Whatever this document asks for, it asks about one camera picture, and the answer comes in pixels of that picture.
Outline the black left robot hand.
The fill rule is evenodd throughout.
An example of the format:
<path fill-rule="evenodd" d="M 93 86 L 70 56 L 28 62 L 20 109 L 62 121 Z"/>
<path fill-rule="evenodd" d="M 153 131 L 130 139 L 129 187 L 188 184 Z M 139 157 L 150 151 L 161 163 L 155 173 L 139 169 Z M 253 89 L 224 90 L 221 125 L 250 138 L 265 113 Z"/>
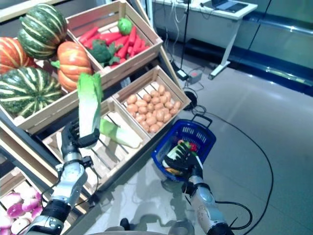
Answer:
<path fill-rule="evenodd" d="M 84 137 L 79 137 L 79 123 L 70 122 L 61 132 L 61 153 L 65 159 L 69 153 L 78 153 L 79 148 L 91 147 L 93 144 L 96 144 L 100 132 L 99 129 L 95 129 L 93 133 L 88 134 Z"/>

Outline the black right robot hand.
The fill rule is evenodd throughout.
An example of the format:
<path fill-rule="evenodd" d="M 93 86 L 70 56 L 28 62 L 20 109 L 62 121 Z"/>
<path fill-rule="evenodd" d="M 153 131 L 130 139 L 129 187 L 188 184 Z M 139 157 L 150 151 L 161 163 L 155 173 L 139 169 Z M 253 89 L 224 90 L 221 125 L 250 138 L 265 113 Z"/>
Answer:
<path fill-rule="evenodd" d="M 188 180 L 191 176 L 203 178 L 203 165 L 191 145 L 181 141 L 162 160 L 162 166 L 169 173 Z"/>

